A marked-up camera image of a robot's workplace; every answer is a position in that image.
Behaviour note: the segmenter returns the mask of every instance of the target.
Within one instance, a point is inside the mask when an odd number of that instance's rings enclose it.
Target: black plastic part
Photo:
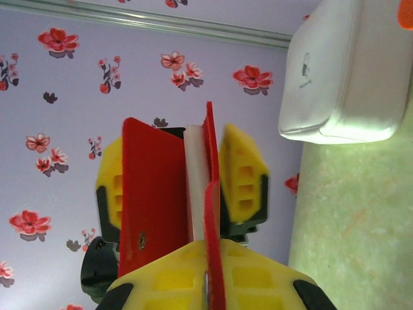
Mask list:
[[[320,287],[304,280],[296,280],[293,285],[307,310],[337,310]]]
[[[174,136],[183,139],[183,132],[185,131],[184,127],[165,127],[159,128],[169,134],[173,134]]]
[[[111,289],[96,310],[122,310],[133,289],[134,285],[131,283],[124,283]]]
[[[230,221],[227,203],[221,186],[221,238],[235,242],[257,231],[257,225],[264,223],[268,218],[268,176],[261,176],[261,208],[248,220],[238,225]]]
[[[107,289],[117,279],[115,246],[97,237],[90,243],[83,258],[80,276],[82,291],[96,303],[102,300]]]
[[[121,231],[109,222],[108,196],[106,193],[106,187],[100,186],[96,190],[96,200],[103,239],[105,239],[106,242],[119,243],[121,239]]]

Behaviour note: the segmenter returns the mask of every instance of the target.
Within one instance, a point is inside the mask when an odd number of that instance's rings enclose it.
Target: logo on bag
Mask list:
[[[301,84],[299,87],[300,89],[306,87],[308,84],[311,83],[311,79],[308,77],[310,74],[310,67],[308,64],[310,63],[310,53],[305,53],[304,61],[303,61],[303,68],[301,69],[301,75],[306,79],[304,84]]]

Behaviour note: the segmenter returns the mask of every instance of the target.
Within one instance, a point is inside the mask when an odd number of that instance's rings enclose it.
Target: wall trim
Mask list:
[[[288,48],[291,35],[266,30],[198,21],[73,0],[0,0],[0,8],[173,32],[209,39],[272,48]]]

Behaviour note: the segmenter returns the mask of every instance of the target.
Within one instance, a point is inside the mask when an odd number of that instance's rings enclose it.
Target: lavender wall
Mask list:
[[[250,237],[250,247],[287,263],[295,196],[284,182],[299,171],[301,144],[277,133],[286,50],[5,10],[0,29],[1,309],[94,309],[79,285],[84,249],[93,229],[99,234],[94,184],[100,157],[88,140],[94,145],[100,136],[104,148],[130,116],[200,124],[207,101],[214,104],[218,141],[224,124],[233,123],[255,139],[270,167],[270,218]],[[185,91],[171,82],[168,56],[161,63],[161,54],[173,51],[185,56],[176,73],[186,63],[203,71],[201,77],[189,72]],[[116,67],[116,56],[120,66],[105,94],[104,73],[109,64]],[[106,70],[98,65],[104,58]],[[261,72],[245,72],[247,65]],[[239,69],[243,86],[233,77]],[[259,85],[246,84],[247,74]]]
[[[80,0],[80,2],[294,34],[303,23],[303,18],[311,14],[321,0]]]

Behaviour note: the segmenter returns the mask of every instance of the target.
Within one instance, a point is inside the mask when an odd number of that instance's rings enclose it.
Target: white plastic piece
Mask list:
[[[204,240],[205,190],[210,183],[202,126],[190,125],[183,134],[186,158],[188,226],[192,241]]]
[[[323,0],[294,34],[279,133],[317,144],[385,140],[407,104],[412,32],[399,1]]]

